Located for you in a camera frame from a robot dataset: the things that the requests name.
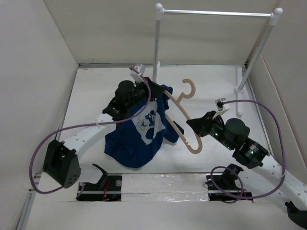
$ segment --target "horizontal bar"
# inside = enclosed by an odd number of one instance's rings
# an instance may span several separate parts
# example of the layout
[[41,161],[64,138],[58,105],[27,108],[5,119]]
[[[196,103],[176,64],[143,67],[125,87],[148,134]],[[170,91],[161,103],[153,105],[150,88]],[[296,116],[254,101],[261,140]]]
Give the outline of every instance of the horizontal bar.
[[271,18],[271,13],[239,13],[239,12],[218,12],[218,11],[183,11],[183,10],[164,10],[164,14],[177,15],[212,15],[212,16],[232,16],[250,18]]

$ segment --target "white wall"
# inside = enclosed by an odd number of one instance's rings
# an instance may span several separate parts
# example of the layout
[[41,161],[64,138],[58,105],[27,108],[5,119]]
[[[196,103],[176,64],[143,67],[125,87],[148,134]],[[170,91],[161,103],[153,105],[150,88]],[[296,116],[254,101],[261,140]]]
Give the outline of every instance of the white wall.
[[1,0],[0,31],[0,229],[12,230],[30,187],[30,158],[59,126],[78,65],[42,0]]
[[[283,0],[284,9],[258,61],[251,82],[258,100],[272,108],[282,125],[287,168],[307,183],[306,37],[307,2]],[[263,113],[277,159],[281,151],[272,119]]]
[[[152,63],[154,6],[271,12],[275,0],[44,0],[78,63]],[[165,15],[159,60],[242,65],[265,19]]]

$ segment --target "white table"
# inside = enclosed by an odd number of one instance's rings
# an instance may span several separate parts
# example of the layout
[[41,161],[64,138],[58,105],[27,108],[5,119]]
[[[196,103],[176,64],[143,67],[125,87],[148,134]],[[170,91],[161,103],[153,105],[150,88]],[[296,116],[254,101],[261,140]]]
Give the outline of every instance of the white table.
[[[64,126],[93,121],[107,106],[120,81],[130,79],[128,68],[79,69],[72,90]],[[151,75],[147,69],[145,76]],[[196,94],[182,104],[191,117],[201,117],[216,110],[214,101],[225,97],[235,99],[236,67],[231,66],[165,66],[161,67],[159,84],[174,88],[178,97],[189,86],[181,81],[190,78],[196,83]],[[236,116],[235,104],[223,118]],[[244,103],[242,120],[251,129],[250,137],[268,148],[256,107]],[[185,123],[184,116],[170,102],[167,113],[185,130],[189,143],[195,147],[196,139]],[[65,139],[78,130],[61,134]],[[163,144],[156,156],[139,170],[121,166],[104,154],[104,140],[95,144],[81,159],[81,163],[96,163],[109,173],[201,173],[214,166],[236,163],[227,150],[211,137],[205,137],[200,154],[189,153],[181,140],[175,146]],[[202,181],[195,181],[199,186]],[[39,187],[50,190],[58,184],[45,173]],[[50,195],[36,194],[27,224],[27,230],[36,229],[176,229],[176,230],[237,230],[242,229],[300,229],[275,206],[241,201],[233,205],[221,202],[78,202],[75,200],[77,185]]]

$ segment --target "beige plastic hanger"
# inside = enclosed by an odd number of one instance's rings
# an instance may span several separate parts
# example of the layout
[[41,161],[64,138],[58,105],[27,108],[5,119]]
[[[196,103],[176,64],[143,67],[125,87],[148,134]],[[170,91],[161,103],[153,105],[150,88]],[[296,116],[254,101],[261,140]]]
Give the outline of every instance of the beige plastic hanger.
[[[194,96],[195,92],[196,92],[196,87],[195,87],[195,83],[191,80],[191,79],[184,79],[182,80],[183,83],[188,83],[190,84],[191,86],[191,92],[189,94],[185,94],[184,92],[182,92],[180,94],[180,96],[177,98],[177,100],[168,92],[168,91],[164,91],[164,94],[166,96],[169,97],[169,99],[171,99],[174,104],[178,107],[178,109],[183,113],[184,117],[187,119],[187,120],[190,120],[191,117],[188,115],[187,111],[182,107],[182,105],[180,104],[180,102],[182,101],[183,98],[185,99],[189,99],[191,97]],[[167,115],[167,113],[165,113],[165,117],[166,119],[168,120],[168,122],[171,124],[171,126],[174,128],[174,130],[176,131],[176,133],[180,136],[180,138],[182,139],[183,143],[187,146],[188,150],[191,152],[191,153],[194,153],[194,154],[197,154],[197,153],[200,153],[201,150],[202,150],[202,141],[201,141],[201,138],[196,134],[195,134],[195,137],[196,137],[196,140],[197,140],[197,143],[198,143],[198,148],[197,149],[193,149],[191,147],[191,145],[189,145],[189,143],[187,142],[187,139],[184,137],[184,135],[181,133],[181,131],[179,130],[179,128],[175,125],[175,123],[173,122],[173,120]]]

